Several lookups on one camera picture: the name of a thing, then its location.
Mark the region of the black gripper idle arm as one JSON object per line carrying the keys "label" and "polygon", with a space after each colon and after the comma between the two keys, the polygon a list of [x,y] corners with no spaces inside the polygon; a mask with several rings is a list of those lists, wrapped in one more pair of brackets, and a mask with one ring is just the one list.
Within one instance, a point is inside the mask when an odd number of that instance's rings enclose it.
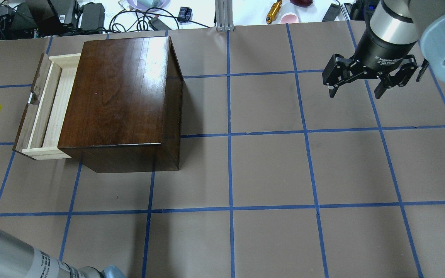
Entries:
{"label": "black gripper idle arm", "polygon": [[[366,74],[378,74],[380,83],[374,90],[376,99],[380,99],[386,90],[395,86],[406,86],[418,65],[414,55],[408,55],[415,42],[394,44],[386,42],[374,34],[371,27],[364,31],[357,44],[354,59],[346,59],[340,54],[333,54],[323,70],[323,84],[329,90],[329,97],[335,97],[337,90],[344,84],[351,83]],[[389,73],[399,70],[391,76]]]}

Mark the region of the silver robot arm image-right top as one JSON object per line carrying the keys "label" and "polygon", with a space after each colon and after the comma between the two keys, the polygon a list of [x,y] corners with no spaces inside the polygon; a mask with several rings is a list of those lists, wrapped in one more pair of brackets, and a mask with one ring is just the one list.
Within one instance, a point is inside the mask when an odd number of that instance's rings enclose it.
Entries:
{"label": "silver robot arm image-right top", "polygon": [[[381,80],[375,90],[377,99],[411,78],[413,67],[402,61],[416,43],[425,59],[419,77],[431,66],[445,83],[445,0],[381,0],[353,55]],[[391,77],[399,66],[402,69]]]}

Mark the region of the silver robot arm image-left top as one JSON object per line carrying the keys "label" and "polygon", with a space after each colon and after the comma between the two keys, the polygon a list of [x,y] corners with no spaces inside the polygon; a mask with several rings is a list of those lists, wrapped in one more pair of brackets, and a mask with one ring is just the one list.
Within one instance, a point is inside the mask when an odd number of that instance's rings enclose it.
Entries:
{"label": "silver robot arm image-left top", "polygon": [[292,55],[177,51],[180,170],[99,174],[12,146],[42,51],[0,45],[0,278],[359,278],[369,258],[361,170],[378,136],[363,81],[330,98]]}

